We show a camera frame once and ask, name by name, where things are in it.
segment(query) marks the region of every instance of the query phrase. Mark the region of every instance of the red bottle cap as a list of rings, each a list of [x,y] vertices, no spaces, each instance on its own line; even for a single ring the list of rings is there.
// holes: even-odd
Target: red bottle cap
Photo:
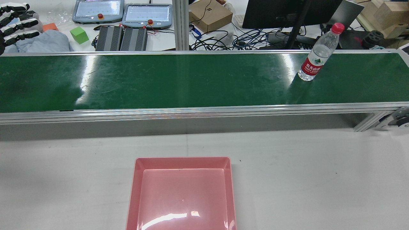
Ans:
[[[341,34],[343,31],[345,30],[345,26],[342,23],[335,23],[332,27],[331,27],[331,31],[334,34]]]

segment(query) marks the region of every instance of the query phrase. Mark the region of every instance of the metal pole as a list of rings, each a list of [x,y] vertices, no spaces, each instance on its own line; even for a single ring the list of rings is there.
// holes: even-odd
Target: metal pole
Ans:
[[[304,23],[304,19],[307,15],[307,12],[308,12],[308,9],[310,8],[311,3],[312,3],[312,0],[304,0],[303,9],[300,15],[298,16],[297,21],[295,21],[295,24],[292,27],[292,31],[290,33],[290,37],[288,38],[288,41],[285,45],[286,50],[292,49],[292,46],[294,45],[295,39],[297,38],[300,28]]]
[[[176,50],[189,50],[189,3],[188,0],[172,0],[175,25]]]

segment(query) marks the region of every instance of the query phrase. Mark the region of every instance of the robotic hand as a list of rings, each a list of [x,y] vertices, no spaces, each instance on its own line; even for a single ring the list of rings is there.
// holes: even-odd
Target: robotic hand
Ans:
[[[20,29],[37,25],[38,20],[35,18],[8,25],[13,19],[18,18],[19,14],[26,12],[29,8],[30,6],[27,3],[7,3],[0,5],[0,55],[4,53],[7,46],[15,44],[19,40],[40,35],[40,32],[37,30],[14,33]]]

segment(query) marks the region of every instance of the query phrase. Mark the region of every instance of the light blue cloth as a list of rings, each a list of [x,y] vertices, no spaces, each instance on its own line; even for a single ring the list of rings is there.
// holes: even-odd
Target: light blue cloth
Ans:
[[[74,51],[68,37],[56,30],[47,30],[37,37],[16,42],[6,48],[5,53],[57,53]]]

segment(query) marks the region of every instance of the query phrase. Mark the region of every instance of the green cube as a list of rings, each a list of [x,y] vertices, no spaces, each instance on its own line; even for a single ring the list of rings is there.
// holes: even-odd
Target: green cube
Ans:
[[[85,30],[79,26],[75,29],[70,30],[70,33],[72,37],[74,38],[74,40],[78,42],[78,44],[82,44],[89,40],[88,35],[85,32]]]

